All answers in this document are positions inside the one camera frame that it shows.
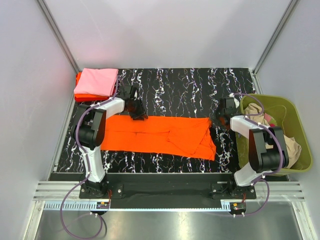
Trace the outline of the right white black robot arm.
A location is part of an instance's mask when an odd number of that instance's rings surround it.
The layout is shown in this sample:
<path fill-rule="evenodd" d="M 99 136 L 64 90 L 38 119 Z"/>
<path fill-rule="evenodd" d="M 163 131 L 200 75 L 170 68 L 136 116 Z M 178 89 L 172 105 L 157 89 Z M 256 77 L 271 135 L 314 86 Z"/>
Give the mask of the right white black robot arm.
<path fill-rule="evenodd" d="M 227 185 L 228 195 L 235 199 L 244 194 L 245 187 L 278 173 L 290 162 L 282 128 L 253 120 L 254 117 L 263 118 L 265 113 L 261 102 L 251 98 L 260 104 L 258 112 L 240 114 L 240 102 L 233 95 L 221 98 L 215 112 L 222 126 L 248 139 L 248 163 L 232 175 Z"/>

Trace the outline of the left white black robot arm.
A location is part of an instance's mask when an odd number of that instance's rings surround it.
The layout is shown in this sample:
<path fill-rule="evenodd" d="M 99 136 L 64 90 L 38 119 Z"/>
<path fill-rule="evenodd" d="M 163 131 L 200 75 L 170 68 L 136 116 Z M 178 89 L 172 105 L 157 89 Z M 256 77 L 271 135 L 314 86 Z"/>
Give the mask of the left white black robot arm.
<path fill-rule="evenodd" d="M 85 165 L 85 179 L 81 183 L 97 198 L 103 198 L 108 193 L 106 172 L 101 156 L 106 121 L 122 112 L 128 112 L 134 121 L 143 121 L 148 118 L 136 86 L 121 86 L 119 92 L 115 92 L 109 99 L 93 106 L 81 104 L 74 119 L 72 136 Z"/>

